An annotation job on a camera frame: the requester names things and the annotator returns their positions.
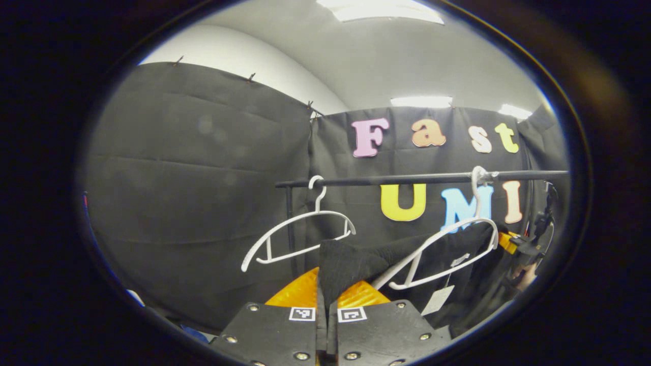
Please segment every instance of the orange soft pad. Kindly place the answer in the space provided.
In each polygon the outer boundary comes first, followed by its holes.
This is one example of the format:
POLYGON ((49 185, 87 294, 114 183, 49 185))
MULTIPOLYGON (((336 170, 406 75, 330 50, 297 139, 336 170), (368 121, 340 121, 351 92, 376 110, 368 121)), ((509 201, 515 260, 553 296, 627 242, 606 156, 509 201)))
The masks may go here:
MULTIPOLYGON (((316 307, 316 276, 318 272, 319 267, 306 272, 285 286, 276 295, 273 295, 265 304, 283 307, 316 307)), ((378 305, 387 302, 390 302, 389 299, 366 281, 360 281, 352 285, 337 299, 337 305, 340 309, 378 305)))

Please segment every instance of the hand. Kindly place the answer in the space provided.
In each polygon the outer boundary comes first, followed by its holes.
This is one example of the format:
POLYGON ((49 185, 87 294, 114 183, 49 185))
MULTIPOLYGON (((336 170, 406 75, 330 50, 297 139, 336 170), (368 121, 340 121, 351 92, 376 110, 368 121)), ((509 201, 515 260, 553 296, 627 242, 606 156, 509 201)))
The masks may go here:
POLYGON ((517 278, 517 276, 520 275, 522 271, 525 271, 525 275, 522 277, 522 280, 516 288, 520 291, 524 291, 532 282, 533 280, 536 279, 536 268, 538 267, 538 264, 533 262, 532 264, 523 267, 522 265, 519 265, 515 271, 513 271, 512 278, 517 278))

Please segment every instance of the ceiling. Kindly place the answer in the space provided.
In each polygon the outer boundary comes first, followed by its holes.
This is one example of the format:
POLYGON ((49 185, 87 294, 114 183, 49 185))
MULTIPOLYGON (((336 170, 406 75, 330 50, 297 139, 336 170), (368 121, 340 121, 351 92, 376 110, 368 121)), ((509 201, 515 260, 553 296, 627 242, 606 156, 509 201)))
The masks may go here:
POLYGON ((339 22, 316 0, 248 0, 201 24, 241 31, 281 50, 351 109, 402 96, 452 96, 454 106, 529 111, 543 103, 525 72, 465 24, 409 19, 339 22))

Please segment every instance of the pink letter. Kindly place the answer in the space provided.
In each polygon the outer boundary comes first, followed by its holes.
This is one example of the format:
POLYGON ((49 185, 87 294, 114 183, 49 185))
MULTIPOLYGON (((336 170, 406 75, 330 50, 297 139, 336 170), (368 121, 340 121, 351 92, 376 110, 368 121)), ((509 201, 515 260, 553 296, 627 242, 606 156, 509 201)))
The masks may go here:
POLYGON ((382 144, 382 129, 389 129, 389 121, 384 118, 359 120, 351 123, 357 133, 357 148, 353 151, 353 156, 356 158, 363 158, 365 156, 375 156, 378 154, 378 149, 373 147, 371 141, 375 142, 376 146, 382 144))

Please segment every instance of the foam letter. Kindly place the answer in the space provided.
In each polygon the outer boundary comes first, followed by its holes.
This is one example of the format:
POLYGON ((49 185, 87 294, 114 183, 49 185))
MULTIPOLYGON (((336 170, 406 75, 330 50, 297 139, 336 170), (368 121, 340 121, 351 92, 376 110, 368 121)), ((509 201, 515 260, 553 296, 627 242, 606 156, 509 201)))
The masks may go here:
POLYGON ((389 129, 389 121, 384 118, 359 120, 351 123, 357 133, 357 148, 353 151, 353 156, 356 158, 363 158, 365 156, 375 156, 378 154, 378 149, 374 148, 371 141, 375 142, 376 146, 382 144, 382 130, 389 129))
POLYGON ((418 122, 414 122, 411 125, 411 129, 415 131, 413 136, 411 136, 411 140, 418 147, 427 147, 430 145, 441 146, 445 143, 445 136, 441 132, 441 127, 433 119, 421 119, 418 122))
MULTIPOLYGON (((477 193, 482 197, 482 208, 479 212, 479 217, 490 219, 491 210, 490 210, 490 197, 493 195, 493 187, 491 186, 481 186, 477 188, 477 193)), ((445 207, 445 225, 441 227, 441 230, 445 229, 449 225, 456 223, 455 216, 461 221, 463 219, 472 218, 475 215, 475 210, 477 209, 477 199, 473 197, 473 200, 468 204, 465 200, 464 194, 461 193, 459 188, 449 188, 441 192, 441 196, 446 202, 445 207)))
POLYGON ((491 152, 491 150, 493 150, 493 146, 491 145, 490 141, 488 141, 488 134, 484 128, 470 126, 470 128, 468 128, 468 133, 472 139, 473 147, 475 150, 477 150, 477 152, 488 154, 491 152))
POLYGON ((506 191, 506 201, 508 203, 508 212, 504 218, 505 223, 515 223, 522 220, 522 212, 520 212, 520 182, 517 180, 510 180, 502 184, 502 188, 506 191))
POLYGON ((393 221, 413 221, 425 212, 426 184, 413 185, 413 206, 408 209, 398 205, 398 184, 380 185, 380 206, 382 213, 393 221))
POLYGON ((517 153, 519 150, 518 144, 513 143, 511 136, 513 136, 513 130, 506 127, 506 123, 500 123, 495 127, 495 132, 499 133, 499 137, 502 138, 502 144, 506 151, 513 154, 517 153))

